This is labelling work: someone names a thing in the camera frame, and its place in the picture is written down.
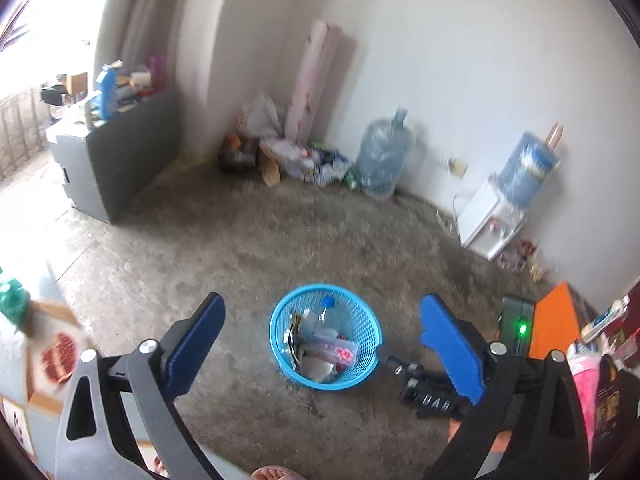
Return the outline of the right hand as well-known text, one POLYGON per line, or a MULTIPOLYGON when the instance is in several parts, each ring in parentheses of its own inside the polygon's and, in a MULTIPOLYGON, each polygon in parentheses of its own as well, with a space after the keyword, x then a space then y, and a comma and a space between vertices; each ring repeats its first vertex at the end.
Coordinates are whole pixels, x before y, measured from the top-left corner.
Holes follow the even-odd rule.
MULTIPOLYGON (((449 425, 448 425, 447 443, 450 443, 452 441, 452 439, 454 438, 454 436, 456 435, 456 433, 460 429, 460 426, 461 426, 461 422, 458 422, 457 420, 454 420, 454 419, 450 419, 449 425)), ((499 432, 497 434, 497 437, 495 437, 494 442, 492 442, 492 445, 491 445, 491 448, 490 448, 489 452, 491 452, 491 453, 504 453, 504 452, 506 452, 506 448, 509 445, 511 437, 512 437, 512 431, 511 430, 504 430, 504 431, 499 432)))

